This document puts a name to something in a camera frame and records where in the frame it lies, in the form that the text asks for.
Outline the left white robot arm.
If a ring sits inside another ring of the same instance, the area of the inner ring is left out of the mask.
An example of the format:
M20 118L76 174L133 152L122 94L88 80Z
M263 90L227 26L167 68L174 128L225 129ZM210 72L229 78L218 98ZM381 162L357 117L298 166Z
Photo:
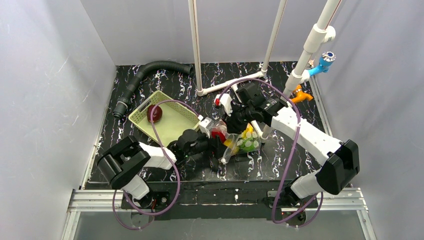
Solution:
M96 166L113 190L123 190L135 200L151 195L148 184L139 176L142 168L171 168L194 161L220 161L227 146L218 136L187 129L165 148L144 144L132 135L109 148L96 161Z

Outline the clear polka dot zip bag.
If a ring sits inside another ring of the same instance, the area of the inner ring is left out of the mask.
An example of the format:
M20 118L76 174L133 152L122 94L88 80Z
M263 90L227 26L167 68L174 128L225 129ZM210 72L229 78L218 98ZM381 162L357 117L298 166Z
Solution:
M241 134L234 134L228 133L226 124L220 120L209 133L212 138L218 139L215 153L222 164L227 164L232 156L258 151L262 145L261 137L250 123Z

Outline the red fake apple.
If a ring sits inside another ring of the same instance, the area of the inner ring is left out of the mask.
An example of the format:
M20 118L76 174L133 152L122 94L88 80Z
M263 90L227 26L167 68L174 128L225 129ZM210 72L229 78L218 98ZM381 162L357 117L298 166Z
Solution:
M218 138L222 143L227 140L227 133L224 129L215 127L210 131L212 138Z

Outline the purple fake sweet potato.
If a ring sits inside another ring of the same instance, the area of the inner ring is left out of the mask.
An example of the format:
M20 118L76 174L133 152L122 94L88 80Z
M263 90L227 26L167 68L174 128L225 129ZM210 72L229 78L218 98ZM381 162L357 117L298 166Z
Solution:
M160 106L155 106L154 104L153 105L150 105L147 108L147 115L146 115L146 117L147 117L147 121L149 123L154 123L155 124L155 123L159 122L162 119L162 117L163 117L163 110L162 110L162 108Z

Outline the pale green plastic basket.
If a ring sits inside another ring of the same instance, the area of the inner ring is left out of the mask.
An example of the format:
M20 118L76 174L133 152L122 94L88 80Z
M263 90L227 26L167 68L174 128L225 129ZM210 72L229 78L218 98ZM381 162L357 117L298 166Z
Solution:
M182 104L169 101L172 98L160 90L152 93L130 115L129 120L145 135L154 142L166 147L176 141L185 130L199 129L199 119L196 114ZM161 103L158 107L162 110L161 118L154 124L159 138L154 133L151 123L148 121L148 108Z

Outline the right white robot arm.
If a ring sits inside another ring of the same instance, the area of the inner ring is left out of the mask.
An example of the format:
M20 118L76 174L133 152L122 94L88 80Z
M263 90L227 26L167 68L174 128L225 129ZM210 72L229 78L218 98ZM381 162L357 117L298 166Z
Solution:
M279 194L282 201L295 205L319 192L337 195L359 173L359 147L354 141L342 142L324 133L299 117L287 101L280 97L266 98L254 82L248 82L236 93L239 101L225 92L215 97L215 106L224 107L222 120L228 133L240 134L248 123L262 122L291 137L321 166L286 185Z

